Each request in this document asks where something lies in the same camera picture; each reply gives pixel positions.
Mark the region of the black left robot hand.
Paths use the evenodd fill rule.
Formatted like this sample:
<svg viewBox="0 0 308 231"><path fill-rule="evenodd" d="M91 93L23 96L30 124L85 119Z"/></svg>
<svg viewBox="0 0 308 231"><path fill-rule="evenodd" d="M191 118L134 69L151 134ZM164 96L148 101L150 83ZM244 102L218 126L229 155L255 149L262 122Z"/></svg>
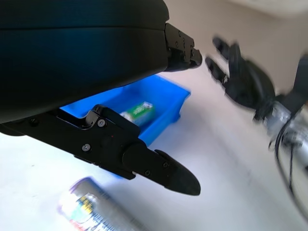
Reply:
<svg viewBox="0 0 308 231"><path fill-rule="evenodd" d="M195 175L148 149L140 129L103 105L77 118L63 106L159 72L197 68L191 37L162 0L3 0L0 131L29 136L100 168L197 196Z"/></svg>

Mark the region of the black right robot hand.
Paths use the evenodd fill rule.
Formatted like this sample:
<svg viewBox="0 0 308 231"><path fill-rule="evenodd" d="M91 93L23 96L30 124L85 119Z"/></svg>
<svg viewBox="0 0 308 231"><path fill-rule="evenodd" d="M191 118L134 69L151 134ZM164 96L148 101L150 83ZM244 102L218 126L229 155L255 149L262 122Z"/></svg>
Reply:
<svg viewBox="0 0 308 231"><path fill-rule="evenodd" d="M254 110L275 98L274 86L269 76L252 61L242 57L238 43L229 45L217 36L213 37L212 42L228 62L229 74L209 56L205 58L205 63L213 79L221 84L229 98Z"/></svg>

